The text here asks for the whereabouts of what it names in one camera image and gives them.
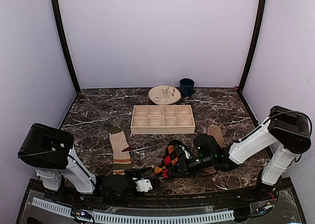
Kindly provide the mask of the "black argyle sock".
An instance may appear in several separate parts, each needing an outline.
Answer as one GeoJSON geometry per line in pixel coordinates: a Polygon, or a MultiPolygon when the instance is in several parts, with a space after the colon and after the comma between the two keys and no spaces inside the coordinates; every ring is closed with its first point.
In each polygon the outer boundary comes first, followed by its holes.
{"type": "Polygon", "coordinates": [[[163,179],[181,177],[190,158],[192,154],[188,147],[179,140],[172,140],[165,149],[162,162],[153,168],[153,172],[163,179]]]}

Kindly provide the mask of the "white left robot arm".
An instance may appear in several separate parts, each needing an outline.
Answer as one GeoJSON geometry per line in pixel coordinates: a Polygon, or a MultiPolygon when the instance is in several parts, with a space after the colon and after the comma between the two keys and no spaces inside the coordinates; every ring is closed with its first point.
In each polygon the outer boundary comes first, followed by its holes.
{"type": "Polygon", "coordinates": [[[150,188],[150,181],[131,169],[111,176],[92,174],[78,158],[73,143],[71,133],[35,123],[18,151],[18,158],[36,170],[44,187],[58,202],[69,199],[69,190],[62,186],[63,178],[68,179],[81,194],[108,200],[132,192],[147,192],[150,188]]]}

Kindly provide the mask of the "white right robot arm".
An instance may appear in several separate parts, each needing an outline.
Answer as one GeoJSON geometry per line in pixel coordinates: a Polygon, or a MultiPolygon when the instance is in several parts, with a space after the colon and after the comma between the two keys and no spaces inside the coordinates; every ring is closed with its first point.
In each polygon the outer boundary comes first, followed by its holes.
{"type": "Polygon", "coordinates": [[[251,191],[255,201],[262,201],[269,195],[270,186],[275,185],[290,165],[310,149],[312,129],[311,119],[305,113],[274,106],[258,127],[229,147],[221,148],[216,139],[207,134],[201,134],[193,141],[199,152],[197,157],[185,145],[178,145],[177,151],[181,158],[178,167],[181,172],[190,174],[211,166],[228,172],[270,145],[278,143],[276,152],[260,173],[259,184],[251,191]]]}

